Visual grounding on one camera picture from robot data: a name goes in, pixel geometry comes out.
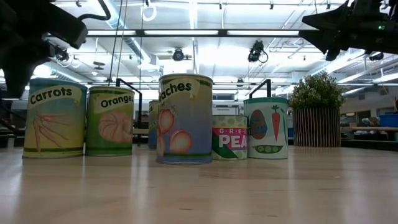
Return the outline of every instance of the peach illustration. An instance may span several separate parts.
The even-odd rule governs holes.
[[[169,109],[159,112],[158,124],[162,134],[167,133],[173,127],[174,115]]]
[[[116,143],[131,143],[131,117],[122,111],[111,111],[102,115],[98,131],[99,135]]]
[[[163,136],[159,136],[157,138],[157,149],[156,149],[156,153],[159,157],[163,157],[164,155],[164,148],[166,147],[165,143],[164,143],[164,138]]]
[[[192,147],[191,135],[184,130],[176,130],[170,136],[170,150],[175,153],[187,153]]]

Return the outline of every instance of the potted plant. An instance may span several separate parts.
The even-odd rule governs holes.
[[[327,74],[306,76],[294,88],[294,145],[339,147],[340,106],[346,101],[344,88]]]

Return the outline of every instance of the pea pod illustration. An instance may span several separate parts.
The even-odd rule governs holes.
[[[252,146],[252,148],[256,150],[258,153],[274,154],[280,152],[283,146],[258,145],[258,146]]]

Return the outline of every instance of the wooden planter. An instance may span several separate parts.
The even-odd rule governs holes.
[[[294,145],[340,147],[339,108],[293,110]]]

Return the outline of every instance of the can label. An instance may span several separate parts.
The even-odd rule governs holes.
[[[213,159],[248,157],[248,129],[245,116],[213,116]]]
[[[245,101],[244,112],[249,117],[249,157],[285,159],[287,144],[287,100],[253,98]]]
[[[148,133],[149,149],[156,149],[158,109],[159,109],[158,101],[149,102],[149,133]]]
[[[23,156],[82,155],[85,110],[85,86],[58,80],[31,80]]]
[[[90,90],[86,154],[117,156],[132,153],[134,93],[123,88]]]
[[[211,161],[212,82],[170,75],[161,79],[157,155],[165,163]]]

